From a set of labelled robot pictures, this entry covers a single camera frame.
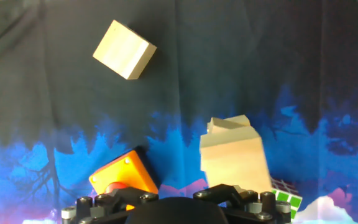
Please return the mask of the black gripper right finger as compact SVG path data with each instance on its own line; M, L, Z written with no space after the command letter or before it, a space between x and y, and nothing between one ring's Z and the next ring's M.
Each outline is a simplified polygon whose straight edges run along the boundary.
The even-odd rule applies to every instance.
M291 223L290 204L276 200L272 192L238 192L233 185L220 184L194 193L193 199L214 204L228 224Z

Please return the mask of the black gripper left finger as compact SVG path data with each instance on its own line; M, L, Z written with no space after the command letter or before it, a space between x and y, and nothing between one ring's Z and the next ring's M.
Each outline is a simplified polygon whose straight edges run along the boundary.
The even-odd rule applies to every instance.
M62 224L124 224L133 207L159 199L158 194L126 187L95 197L84 196L74 206L61 210Z

